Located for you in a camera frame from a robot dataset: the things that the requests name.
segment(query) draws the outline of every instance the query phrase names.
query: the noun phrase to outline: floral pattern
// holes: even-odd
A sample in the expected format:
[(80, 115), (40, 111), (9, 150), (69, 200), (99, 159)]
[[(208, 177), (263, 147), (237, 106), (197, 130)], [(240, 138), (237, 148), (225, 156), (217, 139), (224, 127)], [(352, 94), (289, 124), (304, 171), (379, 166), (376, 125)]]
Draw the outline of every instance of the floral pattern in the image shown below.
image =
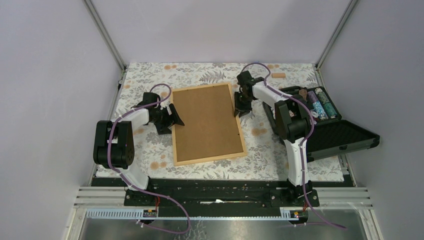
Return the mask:
[[(122, 86), (115, 117), (124, 114), (142, 100), (158, 83), (173, 89), (230, 82), (237, 91), (237, 75), (244, 63), (131, 63)], [(286, 78), (268, 78), (277, 87), (318, 86), (312, 64), (267, 64), (273, 73), (286, 73)], [(265, 76), (261, 66), (248, 68), (253, 77)], [(154, 92), (162, 98), (168, 95), (166, 87)], [(153, 124), (134, 130), (135, 157), (133, 164), (152, 178), (170, 179), (229, 179), (229, 180), (286, 180), (289, 173), (286, 148), (273, 134), (261, 101), (252, 102), (252, 113), (240, 119), (247, 148), (247, 156), (205, 163), (174, 166), (171, 135), (158, 135)], [(312, 181), (343, 181), (337, 156), (308, 163)], [(117, 177), (110, 169), (99, 165), (97, 177)]]

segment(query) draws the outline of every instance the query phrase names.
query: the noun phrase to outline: cork board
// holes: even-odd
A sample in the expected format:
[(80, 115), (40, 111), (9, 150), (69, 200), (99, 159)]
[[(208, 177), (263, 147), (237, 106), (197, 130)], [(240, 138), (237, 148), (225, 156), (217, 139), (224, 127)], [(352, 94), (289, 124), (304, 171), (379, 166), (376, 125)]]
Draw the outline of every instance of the cork board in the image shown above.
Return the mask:
[(185, 124), (172, 127), (175, 166), (247, 156), (230, 83), (173, 89), (171, 103)]

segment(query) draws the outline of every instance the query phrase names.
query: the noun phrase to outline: white wall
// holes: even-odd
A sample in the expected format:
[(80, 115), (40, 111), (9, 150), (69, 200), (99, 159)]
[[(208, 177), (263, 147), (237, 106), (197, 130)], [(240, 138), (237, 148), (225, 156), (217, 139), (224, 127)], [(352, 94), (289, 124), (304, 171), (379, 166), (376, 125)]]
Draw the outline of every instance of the white wall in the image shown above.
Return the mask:
[(424, 239), (424, 1), (359, 2), (322, 68), (344, 118), (381, 135), (350, 154), (384, 239)]
[(315, 63), (349, 0), (93, 2), (128, 63)]
[(0, 239), (58, 240), (120, 71), (82, 0), (0, 2)]

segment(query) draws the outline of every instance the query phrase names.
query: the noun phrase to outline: wooden frame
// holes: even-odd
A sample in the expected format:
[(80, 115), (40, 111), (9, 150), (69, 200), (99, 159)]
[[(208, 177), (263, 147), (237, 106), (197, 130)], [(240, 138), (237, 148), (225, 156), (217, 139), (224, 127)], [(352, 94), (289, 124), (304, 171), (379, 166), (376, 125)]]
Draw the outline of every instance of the wooden frame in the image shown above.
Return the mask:
[[(230, 94), (230, 97), (232, 99), (232, 109), (234, 110), (235, 109), (234, 95), (232, 94), (233, 89), (232, 89), (232, 86), (229, 82), (214, 83), (214, 84), (200, 85), (200, 86), (183, 87), (183, 88), (173, 89), (172, 92), (179, 92), (179, 91), (184, 91), (184, 90), (192, 90), (192, 89), (200, 89), (200, 88), (210, 88), (210, 87), (213, 87), (213, 86), (223, 86), (223, 85), (228, 86), (228, 93)], [(171, 93), (170, 102), (174, 103), (173, 93)], [(211, 162), (211, 161), (222, 160), (222, 159), (230, 159), (230, 158), (238, 158), (238, 157), (247, 156), (248, 152), (246, 150), (245, 138), (243, 137), (243, 131), (242, 131), (242, 126), (241, 126), (241, 123), (240, 123), (239, 116), (236, 116), (235, 120), (236, 120), (236, 123), (237, 123), (237, 126), (238, 126), (238, 132), (239, 132), (239, 135), (240, 135), (240, 141), (241, 141), (241, 146), (242, 146), (243, 152), (237, 152), (237, 153), (219, 155), (219, 156), (210, 156), (210, 157), (204, 157), (204, 158), (193, 159), (193, 160), (185, 160), (185, 161), (181, 161), (181, 162), (177, 161), (177, 144), (176, 144), (175, 126), (172, 126), (172, 150), (173, 150), (173, 164), (174, 164), (174, 166), (182, 166), (182, 165), (188, 165), (188, 164), (198, 164), (198, 163), (205, 163), (205, 162)]]

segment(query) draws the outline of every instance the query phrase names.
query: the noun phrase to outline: gray floor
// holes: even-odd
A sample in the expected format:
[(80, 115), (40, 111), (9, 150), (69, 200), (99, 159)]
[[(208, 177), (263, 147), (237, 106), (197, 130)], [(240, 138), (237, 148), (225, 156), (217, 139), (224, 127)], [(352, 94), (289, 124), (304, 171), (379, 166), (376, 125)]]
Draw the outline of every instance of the gray floor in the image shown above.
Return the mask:
[[(82, 240), (362, 240), (367, 239), (361, 219), (354, 210), (326, 210), (324, 216), (348, 227), (347, 231), (330, 226), (283, 227), (288, 221), (269, 220), (192, 220), (190, 232), (175, 235), (149, 228), (140, 228), (134, 220), (87, 219)], [(320, 222), (310, 212), (309, 223)], [(157, 220), (153, 225), (176, 230), (186, 228), (185, 221)]]

